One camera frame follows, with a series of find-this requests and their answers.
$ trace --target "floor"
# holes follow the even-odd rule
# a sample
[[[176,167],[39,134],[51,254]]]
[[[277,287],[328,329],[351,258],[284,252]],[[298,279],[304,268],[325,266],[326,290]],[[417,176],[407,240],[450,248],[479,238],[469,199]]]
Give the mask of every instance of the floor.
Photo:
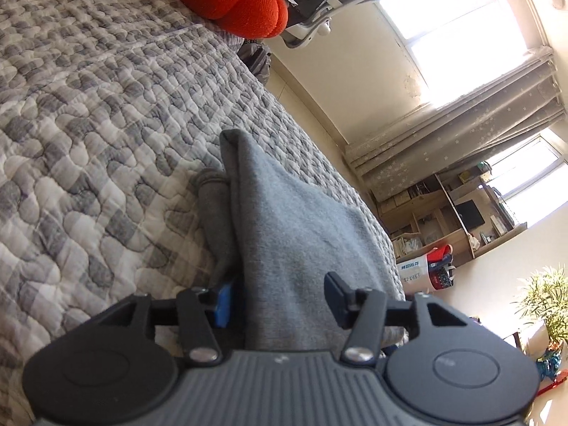
[[[278,99],[286,111],[292,115],[297,124],[312,138],[318,149],[322,151],[343,178],[359,192],[371,211],[377,214],[373,199],[371,199],[369,194],[363,189],[362,183],[345,163],[342,151],[320,124],[315,115],[310,112],[306,105],[294,91],[292,91],[291,87],[282,79],[282,76],[274,69],[271,70],[271,76],[266,85],[266,89]]]

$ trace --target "gray bag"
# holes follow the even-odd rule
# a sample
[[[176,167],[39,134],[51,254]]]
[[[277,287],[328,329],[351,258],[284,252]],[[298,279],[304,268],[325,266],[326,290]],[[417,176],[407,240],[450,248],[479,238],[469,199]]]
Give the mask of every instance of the gray bag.
[[[258,81],[266,86],[271,75],[271,49],[264,43],[245,40],[237,55]]]

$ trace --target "round button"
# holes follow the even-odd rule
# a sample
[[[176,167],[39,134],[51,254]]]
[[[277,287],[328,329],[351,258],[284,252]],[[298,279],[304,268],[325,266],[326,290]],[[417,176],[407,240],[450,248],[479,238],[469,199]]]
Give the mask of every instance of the round button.
[[[473,389],[495,381],[499,365],[487,354],[455,349],[436,357],[434,373],[450,385]]]
[[[63,373],[76,386],[96,387],[124,378],[129,366],[129,360],[113,350],[87,350],[73,354]]]

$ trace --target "screw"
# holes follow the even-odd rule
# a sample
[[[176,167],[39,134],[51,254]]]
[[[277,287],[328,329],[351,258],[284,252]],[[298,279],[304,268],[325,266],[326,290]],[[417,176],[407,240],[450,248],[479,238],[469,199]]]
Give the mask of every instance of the screw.
[[[375,357],[373,351],[367,348],[347,348],[344,355],[352,362],[368,362]]]
[[[189,352],[189,358],[200,364],[215,362],[219,357],[219,353],[212,348],[195,348]]]

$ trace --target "curtain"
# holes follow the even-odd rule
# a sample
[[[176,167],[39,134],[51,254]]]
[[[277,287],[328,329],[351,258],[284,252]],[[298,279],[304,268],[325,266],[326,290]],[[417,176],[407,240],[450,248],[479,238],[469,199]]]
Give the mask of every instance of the curtain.
[[[552,49],[439,110],[422,109],[360,143],[346,160],[378,201],[434,173],[447,177],[564,118]]]

